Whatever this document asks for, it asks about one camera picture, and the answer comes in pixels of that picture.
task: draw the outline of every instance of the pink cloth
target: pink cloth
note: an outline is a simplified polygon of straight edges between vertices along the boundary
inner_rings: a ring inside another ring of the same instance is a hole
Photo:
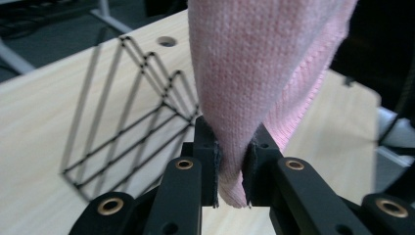
[[[223,159],[219,194],[247,205],[241,167],[264,122],[283,150],[347,33],[355,0],[189,0],[201,109]]]

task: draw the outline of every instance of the screw hole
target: screw hole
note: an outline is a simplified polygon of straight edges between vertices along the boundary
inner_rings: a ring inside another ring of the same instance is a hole
[[[339,224],[336,226],[336,231],[342,235],[353,235],[351,229],[345,225]]]
[[[189,169],[193,166],[193,163],[187,160],[182,160],[176,163],[176,167],[179,169]]]
[[[408,211],[403,206],[387,199],[376,200],[376,206],[382,211],[394,217],[407,217]]]
[[[169,36],[159,37],[157,42],[163,47],[173,47],[177,44],[176,39]]]
[[[168,223],[162,228],[163,234],[175,234],[179,230],[179,227],[175,223]]]
[[[294,160],[288,160],[286,162],[286,166],[288,168],[295,169],[295,170],[302,170],[302,169],[304,169],[304,165],[302,163],[300,163],[298,161],[294,161]]]
[[[108,198],[98,206],[98,213],[101,215],[111,215],[119,212],[124,206],[124,201],[120,198]]]

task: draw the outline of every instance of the knitted fabric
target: knitted fabric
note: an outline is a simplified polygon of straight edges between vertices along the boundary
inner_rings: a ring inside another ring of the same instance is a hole
[[[355,0],[189,0],[200,105],[223,152],[219,194],[247,205],[241,167],[260,123],[284,150],[347,33]]]

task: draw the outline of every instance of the wire frame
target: wire frame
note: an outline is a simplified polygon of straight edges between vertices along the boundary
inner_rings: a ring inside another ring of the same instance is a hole
[[[157,186],[199,113],[185,73],[168,73],[158,54],[144,53],[133,38],[119,37],[112,60],[100,60],[106,33],[92,53],[61,165],[87,201],[111,191],[140,196]]]

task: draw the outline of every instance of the black cable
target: black cable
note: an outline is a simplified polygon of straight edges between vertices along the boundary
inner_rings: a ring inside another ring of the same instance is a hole
[[[378,145],[382,145],[382,143],[385,141],[385,139],[388,137],[388,135],[393,130],[397,121],[404,116],[408,105],[412,101],[411,98],[415,90],[415,83],[414,83],[414,80],[415,80],[415,37],[414,37],[414,47],[412,49],[412,53],[413,54],[412,54],[411,66],[409,68],[406,81],[402,88],[402,94],[400,95],[399,101],[395,108],[396,116],[394,117],[394,120],[392,121],[392,123],[388,126],[388,128],[384,131],[384,133],[379,138]]]

